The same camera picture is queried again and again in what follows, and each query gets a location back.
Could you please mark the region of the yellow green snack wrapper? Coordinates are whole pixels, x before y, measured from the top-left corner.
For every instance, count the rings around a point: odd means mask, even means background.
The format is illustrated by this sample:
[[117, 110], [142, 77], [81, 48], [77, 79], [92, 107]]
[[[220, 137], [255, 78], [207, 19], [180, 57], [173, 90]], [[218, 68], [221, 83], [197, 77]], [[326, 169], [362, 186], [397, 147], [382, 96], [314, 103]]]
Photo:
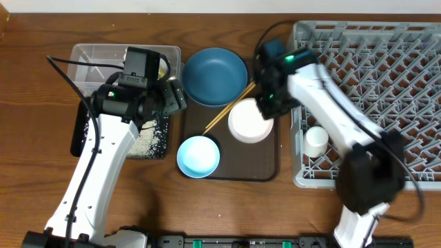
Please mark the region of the yellow green snack wrapper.
[[160, 67], [158, 69], [158, 79], [161, 79], [165, 75], [165, 69]]

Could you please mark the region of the white speckled bowl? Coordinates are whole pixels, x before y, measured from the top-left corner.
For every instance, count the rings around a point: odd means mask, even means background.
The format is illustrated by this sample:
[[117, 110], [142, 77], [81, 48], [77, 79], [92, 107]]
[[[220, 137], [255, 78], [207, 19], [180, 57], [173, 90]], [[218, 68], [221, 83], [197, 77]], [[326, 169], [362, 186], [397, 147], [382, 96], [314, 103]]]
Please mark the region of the white speckled bowl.
[[274, 120], [264, 119], [254, 98], [239, 101], [229, 112], [228, 128], [242, 143], [259, 143], [272, 131]]

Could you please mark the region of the dark blue plate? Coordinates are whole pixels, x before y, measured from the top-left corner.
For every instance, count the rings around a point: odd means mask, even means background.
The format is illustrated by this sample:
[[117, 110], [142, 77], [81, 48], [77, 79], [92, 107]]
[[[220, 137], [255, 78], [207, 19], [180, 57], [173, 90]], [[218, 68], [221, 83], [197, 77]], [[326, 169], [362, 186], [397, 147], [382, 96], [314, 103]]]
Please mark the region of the dark blue plate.
[[225, 48], [206, 48], [193, 54], [182, 75], [187, 95], [197, 103], [220, 107], [236, 100], [248, 84], [245, 62]]

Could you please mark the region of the white paper cup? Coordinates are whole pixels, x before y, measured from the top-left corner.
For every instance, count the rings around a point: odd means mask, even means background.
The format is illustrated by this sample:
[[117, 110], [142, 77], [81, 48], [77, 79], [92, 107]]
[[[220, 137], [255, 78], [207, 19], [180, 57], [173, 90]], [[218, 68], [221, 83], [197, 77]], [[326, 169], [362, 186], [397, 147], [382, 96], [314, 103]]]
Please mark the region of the white paper cup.
[[303, 139], [304, 154], [310, 158], [322, 156], [327, 151], [328, 141], [329, 135], [324, 128], [320, 126], [309, 128]]

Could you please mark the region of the light blue bowl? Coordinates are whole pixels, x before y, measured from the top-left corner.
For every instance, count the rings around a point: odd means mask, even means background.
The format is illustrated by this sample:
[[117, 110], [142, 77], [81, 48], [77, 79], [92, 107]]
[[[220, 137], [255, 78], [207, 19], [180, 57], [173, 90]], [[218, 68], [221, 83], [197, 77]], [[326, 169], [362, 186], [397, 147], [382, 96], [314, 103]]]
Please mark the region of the light blue bowl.
[[190, 178], [204, 178], [212, 174], [220, 163], [217, 144], [206, 136], [186, 139], [178, 148], [176, 162], [180, 171]]

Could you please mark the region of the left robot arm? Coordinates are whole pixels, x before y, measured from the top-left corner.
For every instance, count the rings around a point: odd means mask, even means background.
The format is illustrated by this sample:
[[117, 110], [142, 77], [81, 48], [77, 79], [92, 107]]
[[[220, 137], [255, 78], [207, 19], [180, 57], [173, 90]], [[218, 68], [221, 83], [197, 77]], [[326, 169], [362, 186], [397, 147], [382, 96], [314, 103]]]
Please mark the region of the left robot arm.
[[101, 84], [90, 99], [88, 135], [68, 189], [44, 231], [28, 231], [23, 247], [147, 247], [148, 235], [133, 227], [105, 235], [108, 207], [143, 124], [186, 106], [176, 79], [145, 87]]

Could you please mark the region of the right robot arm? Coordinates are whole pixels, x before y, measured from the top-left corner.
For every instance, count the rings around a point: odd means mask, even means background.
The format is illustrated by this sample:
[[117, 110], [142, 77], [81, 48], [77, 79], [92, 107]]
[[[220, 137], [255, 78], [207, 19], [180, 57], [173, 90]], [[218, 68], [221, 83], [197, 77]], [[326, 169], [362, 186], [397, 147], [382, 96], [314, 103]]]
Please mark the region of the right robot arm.
[[404, 188], [401, 135], [385, 132], [360, 112], [307, 48], [257, 49], [254, 79], [263, 118], [303, 105], [326, 130], [342, 158], [335, 188], [343, 209], [334, 239], [339, 247], [370, 245], [380, 217]]

